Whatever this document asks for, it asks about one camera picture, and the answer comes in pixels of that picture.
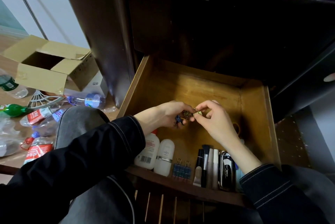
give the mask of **wooden drawer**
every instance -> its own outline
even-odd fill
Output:
[[[241,127],[240,138],[262,162],[280,167],[268,88],[258,80],[212,73],[147,56],[136,72],[118,117],[134,115],[171,100],[195,107],[207,99],[217,100],[227,110],[232,121]],[[183,163],[190,161],[191,181],[198,149],[203,144],[224,150],[197,122],[188,123],[180,130],[159,128],[157,137],[174,142],[173,163],[177,162],[177,158],[181,158]],[[131,166],[127,171],[197,199],[243,206],[248,204],[245,196],[239,193],[214,191],[174,181],[171,178],[172,167],[169,177],[137,166]]]

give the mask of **barcode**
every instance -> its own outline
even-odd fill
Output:
[[[150,163],[151,162],[151,157],[142,155],[142,157],[140,159],[140,162]]]
[[[12,83],[7,83],[6,86],[9,87],[9,88],[14,87],[14,85]]]

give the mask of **cardboard flap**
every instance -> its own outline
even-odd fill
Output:
[[[62,61],[56,64],[53,68],[51,68],[51,70],[55,72],[70,74],[74,69],[77,68],[77,66],[80,63],[81,63],[81,60],[73,60],[73,59],[64,58]]]
[[[90,53],[91,50],[89,48],[82,48],[65,43],[58,43],[56,41],[48,41],[42,47],[36,49],[36,51],[58,57],[80,60],[88,53]]]
[[[63,95],[67,74],[19,64],[15,81],[27,87]]]
[[[20,63],[48,42],[48,40],[37,36],[28,36],[6,49],[3,56]]]

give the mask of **green plastic bottle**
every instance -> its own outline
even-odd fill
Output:
[[[9,116],[20,116],[24,113],[28,112],[27,107],[22,107],[21,105],[18,104],[7,104],[7,105],[2,105],[0,106],[0,114],[4,112],[5,114]]]

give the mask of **black jacket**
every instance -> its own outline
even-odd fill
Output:
[[[23,165],[7,185],[0,185],[1,222],[24,220],[36,209],[35,221],[58,223],[72,199],[127,168],[144,147],[140,124],[126,116]],[[264,223],[328,223],[323,212],[272,164],[251,171],[240,183]]]

